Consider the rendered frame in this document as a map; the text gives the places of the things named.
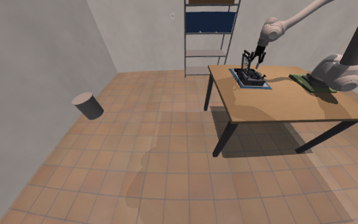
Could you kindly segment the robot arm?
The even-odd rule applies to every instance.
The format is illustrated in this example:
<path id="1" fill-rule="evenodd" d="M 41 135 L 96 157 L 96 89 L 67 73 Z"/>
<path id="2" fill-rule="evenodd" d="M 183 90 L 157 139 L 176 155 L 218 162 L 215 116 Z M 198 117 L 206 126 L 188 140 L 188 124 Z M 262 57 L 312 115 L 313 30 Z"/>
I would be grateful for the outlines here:
<path id="1" fill-rule="evenodd" d="M 262 47 L 267 46 L 269 42 L 281 37 L 290 27 L 331 1 L 334 0 L 315 0 L 301 12 L 285 21 L 278 21 L 275 17 L 268 18 L 262 27 L 257 44 Z M 358 87 L 358 27 L 344 55 L 332 54 L 326 57 L 311 74 L 302 75 L 302 78 L 313 87 L 331 88 L 342 92 Z"/>

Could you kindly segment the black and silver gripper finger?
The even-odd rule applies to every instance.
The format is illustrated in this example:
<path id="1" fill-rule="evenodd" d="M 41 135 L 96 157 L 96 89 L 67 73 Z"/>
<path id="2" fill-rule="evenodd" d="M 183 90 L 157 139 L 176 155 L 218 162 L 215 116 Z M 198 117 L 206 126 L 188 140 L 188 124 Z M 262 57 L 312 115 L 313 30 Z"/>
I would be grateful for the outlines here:
<path id="1" fill-rule="evenodd" d="M 254 53 L 255 53 L 255 51 L 251 52 L 251 55 L 250 55 L 251 62 L 258 55 L 258 53 L 256 55 Z"/>
<path id="2" fill-rule="evenodd" d="M 264 59 L 264 56 L 266 55 L 266 52 L 263 52 L 262 57 L 261 57 L 261 54 L 262 53 L 260 53 L 260 56 L 258 56 L 258 63 L 256 65 L 256 69 L 258 68 L 259 64 L 263 62 L 263 59 Z"/>

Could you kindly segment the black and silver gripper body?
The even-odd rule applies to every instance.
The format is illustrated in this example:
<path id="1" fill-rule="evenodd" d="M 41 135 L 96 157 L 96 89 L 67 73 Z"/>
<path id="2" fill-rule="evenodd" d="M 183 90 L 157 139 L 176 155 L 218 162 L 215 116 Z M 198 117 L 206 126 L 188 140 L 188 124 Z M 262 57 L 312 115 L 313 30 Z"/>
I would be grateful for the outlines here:
<path id="1" fill-rule="evenodd" d="M 255 50 L 255 55 L 258 53 L 258 56 L 260 56 L 260 53 L 263 53 L 263 51 L 265 50 L 266 47 L 262 47 L 257 45 L 256 50 Z M 263 51 L 262 51 L 263 50 Z"/>

